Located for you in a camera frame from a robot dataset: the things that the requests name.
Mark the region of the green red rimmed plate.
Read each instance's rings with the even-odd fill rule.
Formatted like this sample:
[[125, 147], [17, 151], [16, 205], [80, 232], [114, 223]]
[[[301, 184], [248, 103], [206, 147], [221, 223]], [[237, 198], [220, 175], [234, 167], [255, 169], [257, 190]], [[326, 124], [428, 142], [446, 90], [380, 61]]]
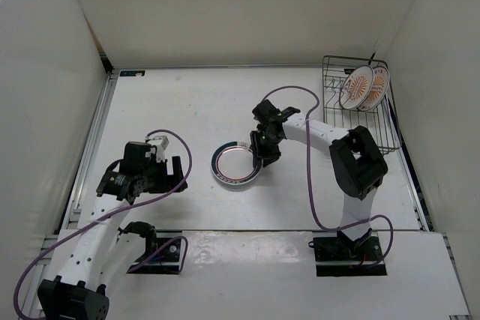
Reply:
[[251, 145], [234, 141], [220, 146], [211, 157], [211, 172], [222, 184], [241, 186], [256, 179], [262, 170], [256, 163]]

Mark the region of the orange patterned plate front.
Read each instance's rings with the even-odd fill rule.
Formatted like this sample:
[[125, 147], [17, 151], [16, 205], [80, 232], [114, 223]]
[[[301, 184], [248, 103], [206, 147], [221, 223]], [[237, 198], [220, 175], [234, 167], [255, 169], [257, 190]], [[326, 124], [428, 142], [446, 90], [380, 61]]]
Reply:
[[370, 65], [356, 68], [343, 82], [339, 95], [342, 109], [351, 110], [360, 106], [367, 98], [374, 83], [374, 70]]

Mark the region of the orange patterned plate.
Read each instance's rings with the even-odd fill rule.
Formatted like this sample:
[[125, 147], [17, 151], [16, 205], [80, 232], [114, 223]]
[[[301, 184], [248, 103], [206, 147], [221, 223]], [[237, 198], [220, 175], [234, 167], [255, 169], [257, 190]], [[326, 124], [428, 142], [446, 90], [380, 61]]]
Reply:
[[360, 106], [367, 98], [374, 83], [374, 70], [370, 65], [356, 68], [343, 82], [339, 95], [342, 109], [351, 110]]
[[390, 73], [387, 67], [379, 65], [373, 68], [373, 85], [358, 111], [366, 112], [378, 106], [386, 95], [390, 84]]

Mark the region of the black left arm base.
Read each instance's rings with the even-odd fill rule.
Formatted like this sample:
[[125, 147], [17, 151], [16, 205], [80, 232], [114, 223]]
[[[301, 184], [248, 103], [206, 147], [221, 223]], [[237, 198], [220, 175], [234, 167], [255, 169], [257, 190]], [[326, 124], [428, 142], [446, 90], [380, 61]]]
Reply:
[[140, 221], [129, 223], [121, 233], [139, 235], [145, 243], [144, 253], [130, 266], [128, 274], [178, 275], [182, 272], [189, 245], [184, 235], [162, 233]]

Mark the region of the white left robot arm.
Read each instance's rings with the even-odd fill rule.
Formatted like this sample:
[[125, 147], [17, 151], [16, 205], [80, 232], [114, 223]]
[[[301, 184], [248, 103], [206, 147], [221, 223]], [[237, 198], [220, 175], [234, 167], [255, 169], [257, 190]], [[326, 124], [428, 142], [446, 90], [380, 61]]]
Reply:
[[110, 164], [96, 189], [89, 229], [51, 280], [37, 290], [46, 319], [105, 319], [114, 282], [148, 263], [167, 258], [182, 236], [159, 238], [156, 228], [141, 221], [122, 225], [137, 197], [187, 188], [181, 159], [165, 158], [166, 136], [128, 142], [122, 159]]

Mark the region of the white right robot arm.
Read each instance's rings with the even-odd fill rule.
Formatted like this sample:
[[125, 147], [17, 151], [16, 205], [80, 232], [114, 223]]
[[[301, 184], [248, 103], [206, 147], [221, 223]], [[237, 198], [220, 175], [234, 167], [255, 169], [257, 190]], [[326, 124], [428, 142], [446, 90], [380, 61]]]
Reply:
[[348, 130], [310, 120], [294, 107], [276, 108], [263, 100], [252, 111], [257, 121], [250, 132], [253, 164], [267, 167], [281, 156], [284, 140], [300, 142], [307, 150], [328, 156], [337, 185], [343, 192], [343, 214], [337, 240], [341, 257], [353, 260], [360, 255], [371, 235], [371, 209], [378, 188], [388, 172], [384, 157], [370, 131], [363, 126]]

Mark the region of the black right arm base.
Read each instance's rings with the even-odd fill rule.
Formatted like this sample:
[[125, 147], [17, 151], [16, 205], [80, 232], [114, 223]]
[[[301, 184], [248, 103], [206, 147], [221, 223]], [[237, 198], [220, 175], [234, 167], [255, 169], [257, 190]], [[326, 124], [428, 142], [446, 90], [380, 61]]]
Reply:
[[383, 250], [377, 236], [370, 236], [351, 250], [343, 239], [328, 233], [308, 242], [313, 250], [318, 277], [382, 277], [387, 275], [381, 258]]

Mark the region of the aluminium table frame rail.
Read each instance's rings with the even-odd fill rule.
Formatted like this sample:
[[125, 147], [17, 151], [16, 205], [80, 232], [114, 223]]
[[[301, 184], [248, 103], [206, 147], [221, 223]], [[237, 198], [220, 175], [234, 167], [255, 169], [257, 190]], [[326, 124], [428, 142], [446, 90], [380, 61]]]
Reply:
[[108, 111], [112, 101], [113, 92], [116, 87], [116, 72], [105, 53], [100, 54], [100, 60], [106, 71], [106, 80], [102, 86], [94, 116], [91, 121], [85, 147], [76, 171], [76, 176], [70, 189], [70, 194], [64, 207], [57, 229], [52, 235], [46, 235], [40, 251], [53, 245], [61, 230], [75, 226], [82, 212], [83, 199], [88, 188], [88, 179], [95, 162], [98, 146], [102, 137], [103, 129], [107, 119]]

